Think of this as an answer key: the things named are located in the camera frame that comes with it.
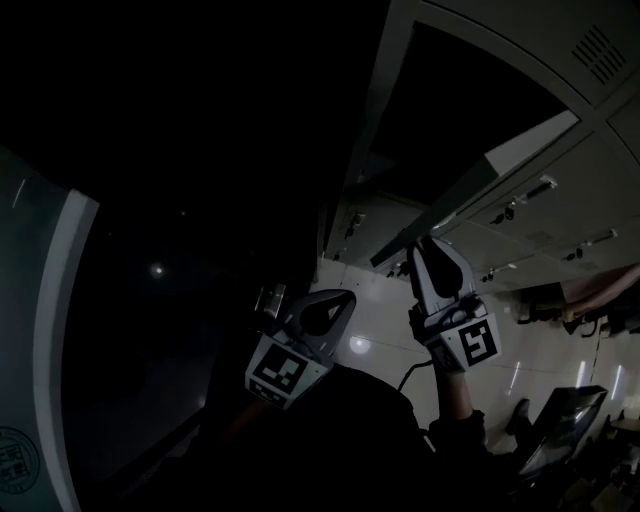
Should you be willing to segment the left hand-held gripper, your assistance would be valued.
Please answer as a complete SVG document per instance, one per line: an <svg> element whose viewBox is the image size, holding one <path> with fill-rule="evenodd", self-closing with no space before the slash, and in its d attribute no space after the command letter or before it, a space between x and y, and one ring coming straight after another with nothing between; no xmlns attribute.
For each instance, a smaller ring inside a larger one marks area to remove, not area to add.
<svg viewBox="0 0 640 512"><path fill-rule="evenodd" d="M285 322L263 334L245 371L245 387L289 409L333 368L338 343L357 304L353 292L326 289L296 299Z"/></svg>

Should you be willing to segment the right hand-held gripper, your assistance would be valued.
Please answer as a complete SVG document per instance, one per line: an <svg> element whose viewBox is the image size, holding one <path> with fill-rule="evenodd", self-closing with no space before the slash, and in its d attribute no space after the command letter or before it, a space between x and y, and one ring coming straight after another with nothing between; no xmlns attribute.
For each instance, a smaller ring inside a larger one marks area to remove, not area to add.
<svg viewBox="0 0 640 512"><path fill-rule="evenodd" d="M498 357L495 315L479 296L467 296L475 292L469 262L451 244L427 236L409 245L407 263L418 301L409 310L409 324L434 364L457 374Z"/></svg>

